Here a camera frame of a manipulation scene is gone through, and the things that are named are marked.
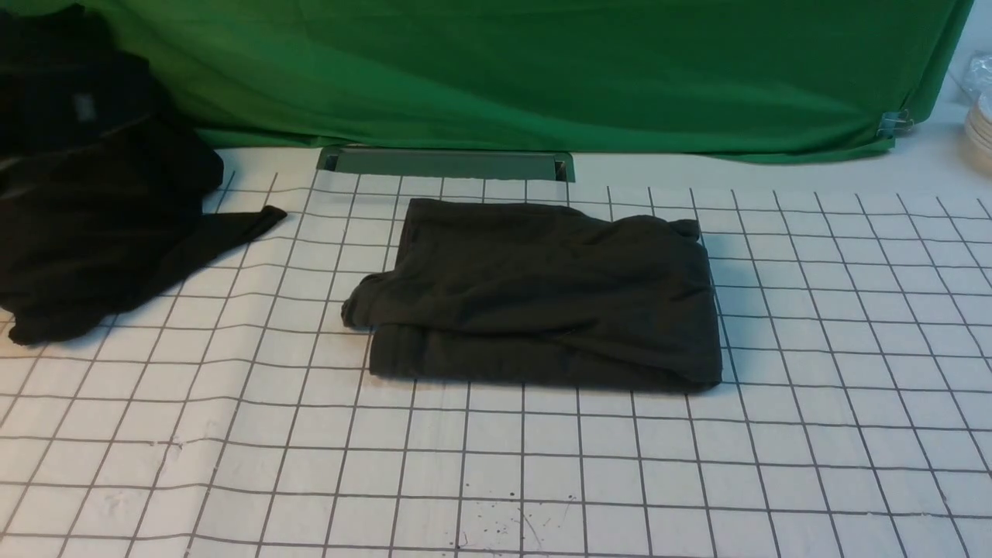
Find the fabric fold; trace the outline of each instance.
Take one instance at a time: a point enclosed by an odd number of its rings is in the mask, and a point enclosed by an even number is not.
[[[345,325],[376,328],[379,375],[690,390],[720,381],[698,224],[412,200],[396,269]]]

